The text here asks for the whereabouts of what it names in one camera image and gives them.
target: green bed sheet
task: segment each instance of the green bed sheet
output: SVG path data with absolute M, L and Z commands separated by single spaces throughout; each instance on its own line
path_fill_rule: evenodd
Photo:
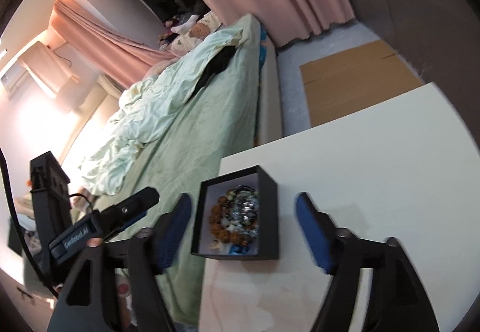
M 242 40 L 227 69 L 217 75 L 180 111 L 167 133 L 148 144 L 114 196 L 102 196 L 99 210 L 119 203 L 146 186 L 155 187 L 160 202 L 145 218 L 118 235 L 129 239 L 140 228 L 152 227 L 158 217 L 172 210 L 183 192 L 193 197 L 196 211 L 200 183 L 216 177 L 222 157 L 254 145 L 259 82 L 260 24 L 242 17 Z M 157 277 L 174 321 L 197 325 L 205 260 L 190 254 L 194 214 L 174 265 Z

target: table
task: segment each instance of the table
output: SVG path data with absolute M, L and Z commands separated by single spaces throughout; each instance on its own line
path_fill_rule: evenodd
M 339 227 L 399 238 L 450 332 L 480 291 L 480 158 L 462 120 L 428 84 L 339 120 L 226 157 L 220 174 L 260 165 L 278 183 L 280 260 L 206 260 L 200 332 L 308 332 L 330 277 L 294 216 L 307 191 Z M 370 271 L 351 331 L 362 328 Z

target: white sock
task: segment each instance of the white sock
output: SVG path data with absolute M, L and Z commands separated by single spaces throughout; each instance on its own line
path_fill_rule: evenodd
M 187 34 L 188 31 L 195 26 L 199 17 L 199 15 L 194 14 L 186 21 L 185 24 L 174 26 L 170 30 L 177 34 Z

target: tiled floor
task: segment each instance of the tiled floor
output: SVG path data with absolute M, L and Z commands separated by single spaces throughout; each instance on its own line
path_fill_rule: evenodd
M 320 36 L 298 42 L 279 51 L 277 63 L 285 136 L 310 128 L 300 66 L 378 39 L 379 37 L 365 25 L 355 22 L 330 29 Z

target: black box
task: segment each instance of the black box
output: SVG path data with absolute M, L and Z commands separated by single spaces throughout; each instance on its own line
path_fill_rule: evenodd
M 258 190 L 258 238 L 255 240 L 255 253 L 246 255 L 219 254 L 211 250 L 213 235 L 210 233 L 208 218 L 210 209 L 217 199 L 240 184 Z M 278 197 L 277 184 L 259 166 L 246 168 L 230 174 L 218 176 L 202 182 L 198 197 L 197 214 L 193 239 L 192 255 L 219 260 L 271 260 L 278 259 Z

